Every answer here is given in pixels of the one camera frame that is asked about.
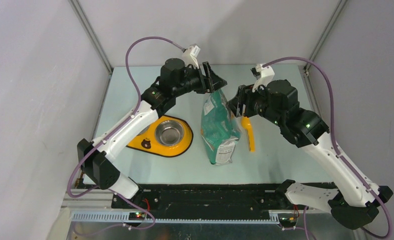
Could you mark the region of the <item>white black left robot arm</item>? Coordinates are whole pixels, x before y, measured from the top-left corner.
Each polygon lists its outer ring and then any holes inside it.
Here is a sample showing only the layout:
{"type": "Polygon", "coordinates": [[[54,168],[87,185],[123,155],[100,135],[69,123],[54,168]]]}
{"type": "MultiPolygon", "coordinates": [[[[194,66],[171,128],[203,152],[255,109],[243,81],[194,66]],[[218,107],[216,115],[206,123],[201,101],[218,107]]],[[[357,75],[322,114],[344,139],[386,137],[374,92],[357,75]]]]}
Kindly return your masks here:
{"type": "Polygon", "coordinates": [[[101,190],[111,190],[123,196],[130,208],[138,208],[143,194],[132,179],[114,166],[117,156],[144,128],[174,107],[178,97],[190,92],[213,93],[226,85],[227,81],[218,76],[208,62],[195,67],[179,58],[166,60],[156,82],[139,96],[135,108],[100,137],[78,142],[79,168],[101,190]]]}

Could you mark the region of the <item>green white pet food bag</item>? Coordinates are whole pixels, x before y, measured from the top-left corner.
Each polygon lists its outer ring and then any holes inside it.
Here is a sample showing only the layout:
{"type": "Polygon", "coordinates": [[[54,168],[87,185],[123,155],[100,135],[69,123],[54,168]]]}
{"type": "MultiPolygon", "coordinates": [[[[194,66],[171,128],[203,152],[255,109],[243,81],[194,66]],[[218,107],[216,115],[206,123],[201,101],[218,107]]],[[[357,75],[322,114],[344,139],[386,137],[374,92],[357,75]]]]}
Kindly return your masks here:
{"type": "Polygon", "coordinates": [[[241,130],[221,89],[205,98],[200,118],[200,135],[212,165],[221,166],[233,161],[241,130]]]}

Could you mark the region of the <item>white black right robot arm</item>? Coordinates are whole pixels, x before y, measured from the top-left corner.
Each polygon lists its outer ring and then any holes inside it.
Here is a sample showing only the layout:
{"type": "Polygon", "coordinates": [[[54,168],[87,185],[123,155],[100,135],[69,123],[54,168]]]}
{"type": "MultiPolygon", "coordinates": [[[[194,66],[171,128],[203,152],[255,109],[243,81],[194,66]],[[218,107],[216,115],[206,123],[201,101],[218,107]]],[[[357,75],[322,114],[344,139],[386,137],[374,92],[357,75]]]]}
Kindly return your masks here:
{"type": "Polygon", "coordinates": [[[276,189],[280,208],[315,208],[356,230],[370,224],[381,204],[392,197],[388,186],[370,181],[354,163],[343,160],[345,153],[336,152],[328,125],[317,113],[300,107],[298,91],[287,80],[259,87],[240,85],[227,105],[236,117],[260,116],[278,126],[280,134],[317,161],[335,184],[335,188],[322,188],[285,180],[276,189]]]}

